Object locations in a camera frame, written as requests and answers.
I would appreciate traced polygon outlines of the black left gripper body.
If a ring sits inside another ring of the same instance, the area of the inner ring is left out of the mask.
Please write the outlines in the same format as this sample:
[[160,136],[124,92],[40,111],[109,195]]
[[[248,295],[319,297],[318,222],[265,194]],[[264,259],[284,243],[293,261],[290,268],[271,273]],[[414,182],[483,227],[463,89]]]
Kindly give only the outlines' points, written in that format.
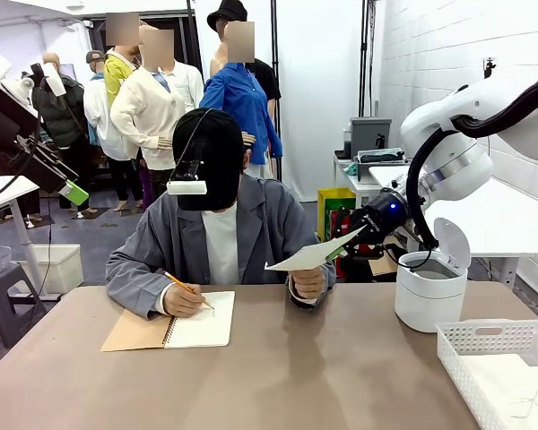
[[0,85],[0,155],[8,158],[28,158],[39,128],[39,114],[25,106],[3,85]]

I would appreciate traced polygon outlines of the person's left hand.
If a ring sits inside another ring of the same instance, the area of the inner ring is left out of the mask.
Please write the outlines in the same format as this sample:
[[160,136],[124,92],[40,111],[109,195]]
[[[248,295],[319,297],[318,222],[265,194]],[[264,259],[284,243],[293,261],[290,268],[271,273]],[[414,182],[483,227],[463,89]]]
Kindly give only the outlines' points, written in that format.
[[290,271],[289,278],[292,295],[301,300],[317,300],[327,287],[321,267]]

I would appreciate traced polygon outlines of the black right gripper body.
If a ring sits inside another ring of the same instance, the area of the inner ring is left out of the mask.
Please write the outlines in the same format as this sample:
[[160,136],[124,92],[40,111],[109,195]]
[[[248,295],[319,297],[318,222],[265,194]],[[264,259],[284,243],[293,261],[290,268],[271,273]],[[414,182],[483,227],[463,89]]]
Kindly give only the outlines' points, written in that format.
[[351,240],[352,245],[380,245],[385,238],[409,219],[406,200],[399,193],[382,189],[380,194],[362,206],[367,210],[365,218],[369,229],[359,233]]

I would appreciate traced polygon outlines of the person's right hand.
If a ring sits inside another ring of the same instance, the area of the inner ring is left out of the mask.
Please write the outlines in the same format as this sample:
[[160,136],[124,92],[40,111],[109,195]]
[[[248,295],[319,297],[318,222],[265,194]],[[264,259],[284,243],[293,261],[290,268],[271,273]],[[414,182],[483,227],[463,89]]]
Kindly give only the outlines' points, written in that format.
[[201,287],[196,284],[187,284],[187,288],[171,284],[162,299],[165,313],[180,318],[194,315],[203,302]]

